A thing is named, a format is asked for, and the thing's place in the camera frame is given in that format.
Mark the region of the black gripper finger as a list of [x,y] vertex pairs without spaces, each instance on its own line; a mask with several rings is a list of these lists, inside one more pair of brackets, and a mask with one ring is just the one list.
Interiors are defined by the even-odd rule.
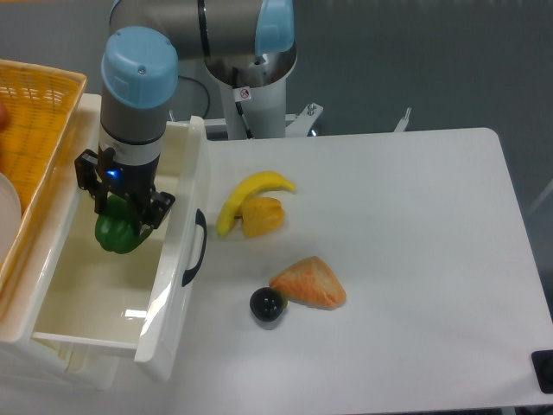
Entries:
[[89,149],[84,150],[74,160],[77,185],[81,190],[89,193],[94,200],[94,212],[101,215],[107,204],[108,188],[99,179],[96,171],[98,165],[98,155]]
[[135,234],[157,229],[168,216],[175,203],[175,196],[167,192],[150,189],[134,197],[134,208],[137,217]]

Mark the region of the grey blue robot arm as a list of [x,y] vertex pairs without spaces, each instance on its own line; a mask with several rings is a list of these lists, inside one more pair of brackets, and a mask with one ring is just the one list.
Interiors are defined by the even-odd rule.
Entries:
[[285,100],[272,92],[296,63],[290,1],[117,1],[101,61],[103,92],[96,150],[75,160],[78,186],[105,214],[123,199],[135,235],[158,228],[175,198],[154,180],[178,64],[201,59],[231,89],[230,128],[248,138],[282,137]]

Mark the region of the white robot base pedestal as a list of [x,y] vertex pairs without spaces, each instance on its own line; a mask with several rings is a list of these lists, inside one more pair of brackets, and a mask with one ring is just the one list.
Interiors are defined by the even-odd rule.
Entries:
[[288,114],[287,80],[295,69],[297,48],[261,55],[211,57],[204,65],[217,83],[224,119],[209,132],[228,140],[314,136],[323,106],[311,102]]

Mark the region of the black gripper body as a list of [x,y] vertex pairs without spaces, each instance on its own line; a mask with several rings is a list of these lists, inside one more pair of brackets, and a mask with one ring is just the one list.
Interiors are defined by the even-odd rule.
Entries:
[[155,190],[155,177],[159,156],[153,161],[130,165],[116,161],[117,152],[108,147],[99,150],[97,176],[100,182],[99,200],[106,200],[109,193],[129,202],[137,212],[145,212]]

